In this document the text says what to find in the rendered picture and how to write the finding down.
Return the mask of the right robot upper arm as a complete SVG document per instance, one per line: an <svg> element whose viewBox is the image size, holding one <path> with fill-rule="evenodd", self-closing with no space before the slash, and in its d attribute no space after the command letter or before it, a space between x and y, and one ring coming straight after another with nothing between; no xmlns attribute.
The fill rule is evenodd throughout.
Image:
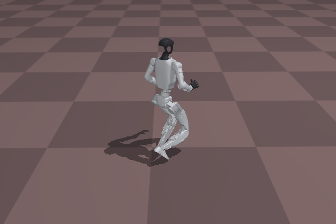
<svg viewBox="0 0 336 224"><path fill-rule="evenodd" d="M172 69L175 70L175 74L178 80L178 88L180 90L185 89L186 87L184 86L184 76L183 76L183 71L182 71L182 64L177 61L172 61Z"/></svg>

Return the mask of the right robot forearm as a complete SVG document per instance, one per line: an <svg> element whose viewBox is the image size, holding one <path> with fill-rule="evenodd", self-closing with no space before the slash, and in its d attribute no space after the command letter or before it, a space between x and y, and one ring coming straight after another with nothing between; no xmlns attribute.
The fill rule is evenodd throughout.
<svg viewBox="0 0 336 224"><path fill-rule="evenodd" d="M186 87L183 89L184 91L190 92L193 89L193 87L191 85L189 86L186 82L184 82L184 86Z"/></svg>

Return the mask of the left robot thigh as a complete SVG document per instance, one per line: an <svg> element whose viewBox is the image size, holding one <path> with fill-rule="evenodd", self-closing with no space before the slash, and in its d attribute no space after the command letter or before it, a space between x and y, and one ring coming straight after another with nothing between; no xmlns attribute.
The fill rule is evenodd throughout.
<svg viewBox="0 0 336 224"><path fill-rule="evenodd" d="M152 103L154 104L154 105L156 105L156 106L158 106L157 104L156 104L156 97L157 97L157 95L158 94L156 94L153 98L152 98ZM166 113L168 116L169 116L169 118L168 118L168 120L167 120L167 123L168 123L168 125L171 125L171 126L174 126L176 123L177 123L177 120L176 120L176 118L175 118L175 116L174 116L174 114L171 114L169 111L168 111L168 109L165 109L165 108L162 108L162 107L160 107L161 108L161 110L164 112L164 113Z"/></svg>

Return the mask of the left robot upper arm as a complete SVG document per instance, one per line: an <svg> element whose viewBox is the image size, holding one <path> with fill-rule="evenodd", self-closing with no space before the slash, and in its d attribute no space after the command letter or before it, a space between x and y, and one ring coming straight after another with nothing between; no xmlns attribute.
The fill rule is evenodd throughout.
<svg viewBox="0 0 336 224"><path fill-rule="evenodd" d="M147 68L147 70L146 70L146 73L145 73L145 75L144 75L144 78L145 78L146 81L151 81L151 80L152 80L151 73L152 73L152 72L154 71L154 69L155 69L155 60L156 60L156 58L152 58L152 59L150 60L150 64L149 64L149 66L148 66L148 68Z"/></svg>

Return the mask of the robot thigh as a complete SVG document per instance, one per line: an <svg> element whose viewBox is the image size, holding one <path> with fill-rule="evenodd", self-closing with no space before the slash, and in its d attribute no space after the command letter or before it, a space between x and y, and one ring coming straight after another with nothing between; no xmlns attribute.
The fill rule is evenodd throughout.
<svg viewBox="0 0 336 224"><path fill-rule="evenodd" d="M154 104L154 105L156 105L156 106L158 106L157 104L156 104L156 97L157 97L157 95L158 94L156 94L153 98L152 98L152 103ZM167 123L168 123L168 125L171 125L171 126L174 126L176 123L177 123L177 120L176 120L176 118L175 118L175 116L174 116L174 114L171 114L169 111L168 111L168 109L165 109L165 108L162 108L162 107L160 107L161 108L161 110L164 112L164 113L166 113L168 116L169 116L169 118L168 118L168 120L167 120Z"/></svg>
<svg viewBox="0 0 336 224"><path fill-rule="evenodd" d="M188 119L187 119L186 113L183 110L183 108L181 107L181 105L177 102L172 103L172 102L169 101L167 103L166 107L168 108L168 111L171 114L174 114L176 120L181 125L181 128L179 129L178 133L180 134L184 130L189 131Z"/></svg>

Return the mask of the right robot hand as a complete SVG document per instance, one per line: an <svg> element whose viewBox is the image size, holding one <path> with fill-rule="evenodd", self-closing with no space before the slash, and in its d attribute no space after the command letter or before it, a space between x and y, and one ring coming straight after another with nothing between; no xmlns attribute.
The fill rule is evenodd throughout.
<svg viewBox="0 0 336 224"><path fill-rule="evenodd" d="M192 87L193 87L193 89L195 89L195 88L198 88L199 86L197 86L198 84L196 84L197 82L195 82L195 80L193 81L192 79L191 79L191 84L189 84L189 86L191 85ZM192 89L192 90L193 90Z"/></svg>

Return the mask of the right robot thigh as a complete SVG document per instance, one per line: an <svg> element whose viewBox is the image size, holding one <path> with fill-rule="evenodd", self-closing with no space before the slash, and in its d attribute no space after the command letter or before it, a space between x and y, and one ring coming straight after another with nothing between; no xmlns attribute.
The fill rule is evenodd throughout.
<svg viewBox="0 0 336 224"><path fill-rule="evenodd" d="M167 103L166 107L168 108L168 111L171 114L174 114L176 120L181 125L181 128L179 129L178 133L180 134L184 130L189 131L188 119L187 119L186 113L183 110L183 108L181 107L181 105L177 102L172 103L172 102L169 101Z"/></svg>

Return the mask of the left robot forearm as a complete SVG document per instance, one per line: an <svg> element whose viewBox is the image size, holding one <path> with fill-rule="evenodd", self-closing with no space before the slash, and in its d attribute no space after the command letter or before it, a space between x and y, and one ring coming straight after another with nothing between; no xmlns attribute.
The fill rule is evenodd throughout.
<svg viewBox="0 0 336 224"><path fill-rule="evenodd" d="M152 83L152 84L154 84L155 86L157 86L156 80L155 80L155 78L154 78L153 76L152 76L152 80L149 81L149 83Z"/></svg>

